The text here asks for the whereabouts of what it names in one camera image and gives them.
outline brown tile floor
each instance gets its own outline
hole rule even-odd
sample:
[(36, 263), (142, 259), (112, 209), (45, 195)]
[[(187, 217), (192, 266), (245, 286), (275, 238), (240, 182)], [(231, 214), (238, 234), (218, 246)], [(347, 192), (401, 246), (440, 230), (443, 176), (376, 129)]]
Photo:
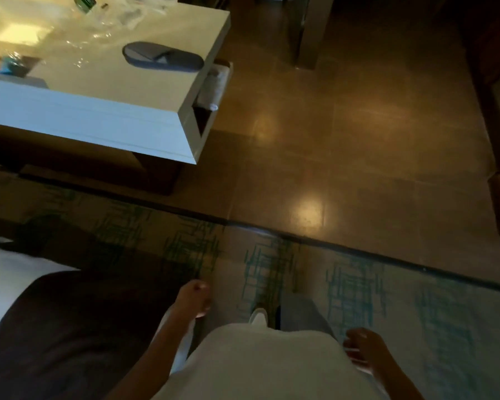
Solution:
[(454, 26), (334, 15), (304, 71), (281, 3), (234, 3), (232, 82), (163, 203), (500, 283), (493, 157)]

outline white shirt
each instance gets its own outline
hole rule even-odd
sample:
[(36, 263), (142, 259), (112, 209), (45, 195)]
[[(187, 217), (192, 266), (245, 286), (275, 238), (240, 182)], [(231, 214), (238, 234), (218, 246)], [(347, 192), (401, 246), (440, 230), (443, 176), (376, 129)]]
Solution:
[(380, 398), (333, 337), (230, 324), (210, 333), (152, 400)]

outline rolled towel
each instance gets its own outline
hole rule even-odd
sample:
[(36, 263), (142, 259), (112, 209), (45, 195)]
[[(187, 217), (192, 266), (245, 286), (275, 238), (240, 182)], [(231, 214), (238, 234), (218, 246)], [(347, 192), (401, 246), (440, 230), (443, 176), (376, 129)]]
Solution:
[(196, 98), (196, 106), (209, 111), (218, 111), (222, 94), (228, 82), (230, 68), (220, 64), (211, 66), (204, 84)]

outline hand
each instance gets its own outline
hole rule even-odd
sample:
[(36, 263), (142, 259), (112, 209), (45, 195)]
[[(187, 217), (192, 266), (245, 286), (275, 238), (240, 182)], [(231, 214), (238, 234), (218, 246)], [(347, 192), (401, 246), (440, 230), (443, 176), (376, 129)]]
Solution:
[(194, 279), (180, 288), (174, 302), (171, 315), (191, 321), (196, 317), (205, 316), (211, 307), (211, 289), (199, 279)]
[(350, 329), (344, 350), (357, 369), (372, 374), (383, 383), (385, 376), (400, 370), (383, 339), (369, 329)]

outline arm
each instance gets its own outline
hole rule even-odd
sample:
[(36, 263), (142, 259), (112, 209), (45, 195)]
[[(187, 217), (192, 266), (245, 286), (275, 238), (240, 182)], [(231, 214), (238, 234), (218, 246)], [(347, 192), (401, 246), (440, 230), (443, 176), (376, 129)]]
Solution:
[(209, 286), (198, 280), (180, 289), (152, 344), (104, 400), (150, 400), (163, 387), (189, 323), (209, 309), (209, 293)]
[(424, 400), (378, 334), (368, 329), (350, 329), (347, 337), (343, 347), (352, 363), (372, 374), (391, 400)]

